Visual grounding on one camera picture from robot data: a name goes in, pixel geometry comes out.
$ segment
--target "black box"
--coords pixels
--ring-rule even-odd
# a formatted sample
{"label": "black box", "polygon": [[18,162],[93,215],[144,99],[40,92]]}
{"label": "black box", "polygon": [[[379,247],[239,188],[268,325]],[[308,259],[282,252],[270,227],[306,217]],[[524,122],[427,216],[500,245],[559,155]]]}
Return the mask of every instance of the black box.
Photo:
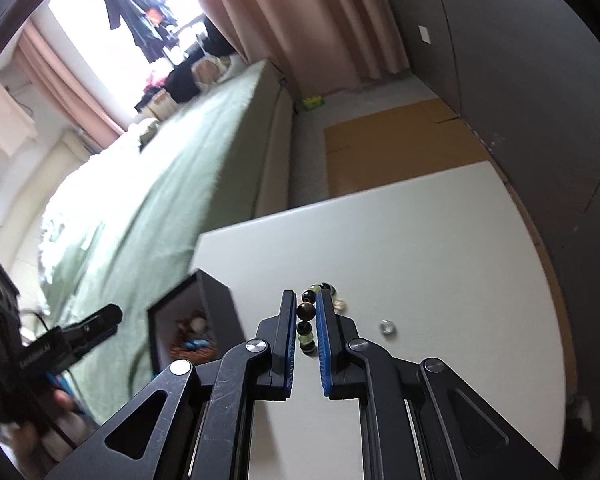
{"label": "black box", "polygon": [[245,342],[229,288],[206,272],[196,270],[147,311],[154,374],[160,373],[174,360],[169,347],[176,336],[176,322],[194,310],[205,313],[207,325],[214,334],[216,359]]}

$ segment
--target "light switch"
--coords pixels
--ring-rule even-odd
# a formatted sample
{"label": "light switch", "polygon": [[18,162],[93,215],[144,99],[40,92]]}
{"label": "light switch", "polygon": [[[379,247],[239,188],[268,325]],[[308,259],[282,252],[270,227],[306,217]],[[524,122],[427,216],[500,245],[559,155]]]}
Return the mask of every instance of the light switch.
{"label": "light switch", "polygon": [[420,29],[420,37],[422,38],[422,41],[431,44],[431,38],[429,37],[429,30],[427,29],[427,27],[418,25],[418,28]]}

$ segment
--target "pink curtain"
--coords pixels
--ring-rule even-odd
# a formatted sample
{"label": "pink curtain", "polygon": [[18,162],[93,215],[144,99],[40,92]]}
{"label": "pink curtain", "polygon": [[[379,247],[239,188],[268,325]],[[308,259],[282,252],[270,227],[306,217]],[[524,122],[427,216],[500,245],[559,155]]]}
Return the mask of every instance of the pink curtain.
{"label": "pink curtain", "polygon": [[199,0],[248,61],[270,59],[296,96],[400,72],[409,61],[387,0]]}
{"label": "pink curtain", "polygon": [[124,130],[78,82],[31,22],[24,26],[13,55],[33,85],[106,148]]}

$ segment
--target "person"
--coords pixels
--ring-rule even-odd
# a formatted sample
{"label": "person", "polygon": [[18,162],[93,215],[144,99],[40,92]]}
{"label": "person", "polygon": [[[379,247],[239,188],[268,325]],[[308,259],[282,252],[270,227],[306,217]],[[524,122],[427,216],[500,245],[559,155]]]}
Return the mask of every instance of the person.
{"label": "person", "polygon": [[[64,390],[55,390],[53,400],[62,409],[56,424],[80,446],[96,429],[93,420],[76,413],[76,402]],[[15,466],[27,480],[43,480],[54,466],[72,452],[72,448],[54,431],[42,437],[31,422],[25,422],[11,432],[11,450]]]}

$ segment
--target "window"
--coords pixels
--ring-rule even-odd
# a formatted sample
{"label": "window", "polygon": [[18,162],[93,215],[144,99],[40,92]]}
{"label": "window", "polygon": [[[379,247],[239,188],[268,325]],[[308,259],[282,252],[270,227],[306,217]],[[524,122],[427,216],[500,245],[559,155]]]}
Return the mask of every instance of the window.
{"label": "window", "polygon": [[[202,13],[198,0],[167,0],[167,4],[179,27]],[[104,0],[51,0],[49,8],[95,75],[134,116],[134,106],[142,97],[147,77],[153,70],[168,72],[170,63],[159,59],[150,64],[135,46],[124,21],[120,28],[110,30]],[[197,23],[183,31],[180,36],[183,49],[195,41],[195,32],[203,28]]]}

